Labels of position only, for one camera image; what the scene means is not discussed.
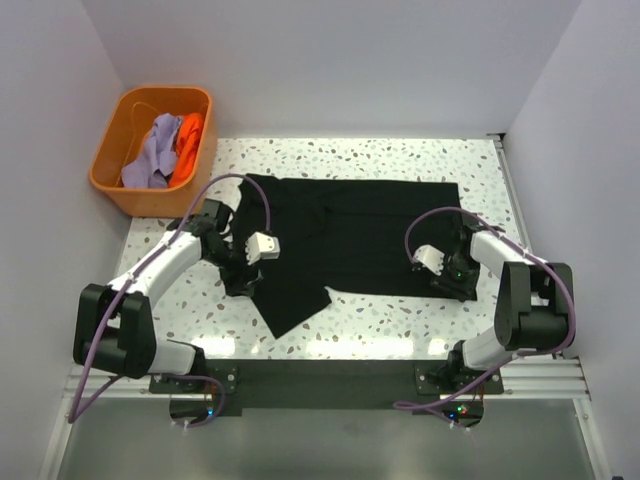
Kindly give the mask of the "black t shirt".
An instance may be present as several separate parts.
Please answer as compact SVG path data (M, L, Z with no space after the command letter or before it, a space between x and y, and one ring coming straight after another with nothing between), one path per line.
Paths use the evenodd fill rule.
M251 174L239 185L231 231L240 242L265 225L277 259L260 265L251 300L280 338L331 303L330 291L452 298L409 253L432 245L451 254L462 216L455 183L278 179Z

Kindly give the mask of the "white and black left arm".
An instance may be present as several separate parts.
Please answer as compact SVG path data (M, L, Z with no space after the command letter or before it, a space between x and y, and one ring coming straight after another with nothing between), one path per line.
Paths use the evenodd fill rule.
M153 309L199 262L218 269L229 295L252 296L262 278L260 261L278 257L280 244L269 230L235 242L232 215L226 204L206 200L200 212L173 220L159 243L125 273L106 285L86 286L79 298L74 362L131 379L171 376L185 392L200 390L207 380L204 350L161 339Z

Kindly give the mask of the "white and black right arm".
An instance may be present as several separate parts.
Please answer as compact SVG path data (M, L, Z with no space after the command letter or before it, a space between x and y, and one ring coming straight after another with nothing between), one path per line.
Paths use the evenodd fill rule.
M431 275L431 286L460 301L471 298L486 267L499 279L493 326L461 340L446 361L426 374L438 392L469 392L481 374L518 354L560 349L572 341L570 305L572 272L566 264L548 263L519 249L501 232L484 227L459 231L459 248L446 254L423 245L413 259Z

